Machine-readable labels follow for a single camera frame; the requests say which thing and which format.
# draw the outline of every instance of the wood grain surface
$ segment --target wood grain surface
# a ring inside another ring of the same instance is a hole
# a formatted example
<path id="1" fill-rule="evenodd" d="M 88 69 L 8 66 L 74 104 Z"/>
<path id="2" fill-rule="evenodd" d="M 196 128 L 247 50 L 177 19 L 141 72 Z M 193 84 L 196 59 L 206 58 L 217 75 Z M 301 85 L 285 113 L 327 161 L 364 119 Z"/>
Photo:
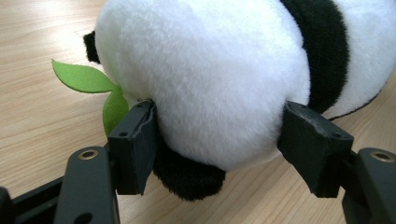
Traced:
<path id="1" fill-rule="evenodd" d="M 0 186 L 12 197 L 64 174 L 76 150 L 102 146 L 107 94 L 71 91 L 51 59 L 88 64 L 82 37 L 104 0 L 0 1 Z M 396 150 L 396 74 L 362 110 L 335 123 L 353 149 Z M 345 223 L 337 199 L 317 199 L 283 158 L 230 172 L 220 194 L 182 202 L 151 175 L 144 196 L 120 196 L 122 223 Z"/>

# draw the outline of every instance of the green leaf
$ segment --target green leaf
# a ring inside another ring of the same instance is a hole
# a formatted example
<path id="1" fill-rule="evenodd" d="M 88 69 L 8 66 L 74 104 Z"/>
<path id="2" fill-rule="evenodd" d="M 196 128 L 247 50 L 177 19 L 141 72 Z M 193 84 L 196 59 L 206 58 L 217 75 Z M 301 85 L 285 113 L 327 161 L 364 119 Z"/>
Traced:
<path id="1" fill-rule="evenodd" d="M 128 102 L 123 97 L 121 88 L 117 87 L 107 97 L 103 106 L 103 126 L 106 136 L 111 133 L 128 111 Z"/>
<path id="2" fill-rule="evenodd" d="M 118 88 L 103 72 L 93 67 L 58 63 L 54 60 L 52 67 L 62 83 L 75 91 L 97 93 Z"/>

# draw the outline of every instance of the black fur patch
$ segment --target black fur patch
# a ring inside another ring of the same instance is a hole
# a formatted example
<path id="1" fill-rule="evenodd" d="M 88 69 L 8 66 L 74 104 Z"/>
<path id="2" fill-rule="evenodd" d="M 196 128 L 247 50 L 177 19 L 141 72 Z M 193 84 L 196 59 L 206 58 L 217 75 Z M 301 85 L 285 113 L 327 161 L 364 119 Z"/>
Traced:
<path id="1" fill-rule="evenodd" d="M 308 106 L 323 113 L 334 105 L 347 81 L 349 51 L 343 17 L 331 0 L 281 0 L 296 20 L 308 55 Z"/>
<path id="2" fill-rule="evenodd" d="M 84 44 L 87 49 L 87 58 L 90 62 L 100 63 L 98 52 L 95 46 L 95 31 L 88 35 L 84 35 Z"/>
<path id="3" fill-rule="evenodd" d="M 225 179 L 219 168 L 184 158 L 165 144 L 157 152 L 153 171 L 164 186 L 187 201 L 218 193 Z"/>

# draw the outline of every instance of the panda ear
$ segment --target panda ear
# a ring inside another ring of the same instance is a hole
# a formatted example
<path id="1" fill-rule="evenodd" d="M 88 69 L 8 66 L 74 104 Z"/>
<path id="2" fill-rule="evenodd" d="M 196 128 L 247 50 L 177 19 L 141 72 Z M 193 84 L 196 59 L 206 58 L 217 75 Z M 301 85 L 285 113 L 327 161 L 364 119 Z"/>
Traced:
<path id="1" fill-rule="evenodd" d="M 84 44 L 87 49 L 87 58 L 90 62 L 100 63 L 98 52 L 95 46 L 95 31 L 88 35 L 84 35 Z"/>
<path id="2" fill-rule="evenodd" d="M 218 193 L 225 179 L 225 171 L 182 157 L 166 144 L 157 152 L 153 172 L 166 188 L 186 201 Z"/>

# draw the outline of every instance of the panda plush toy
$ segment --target panda plush toy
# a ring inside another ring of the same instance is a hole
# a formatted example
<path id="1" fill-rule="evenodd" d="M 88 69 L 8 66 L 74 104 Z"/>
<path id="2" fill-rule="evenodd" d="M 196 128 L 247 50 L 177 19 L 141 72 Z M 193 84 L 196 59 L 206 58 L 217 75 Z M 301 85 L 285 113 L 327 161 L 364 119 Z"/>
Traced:
<path id="1" fill-rule="evenodd" d="M 286 101 L 334 119 L 373 100 L 396 63 L 396 1 L 110 0 L 85 38 L 130 105 L 155 102 L 154 174 L 194 201 L 280 154 Z"/>

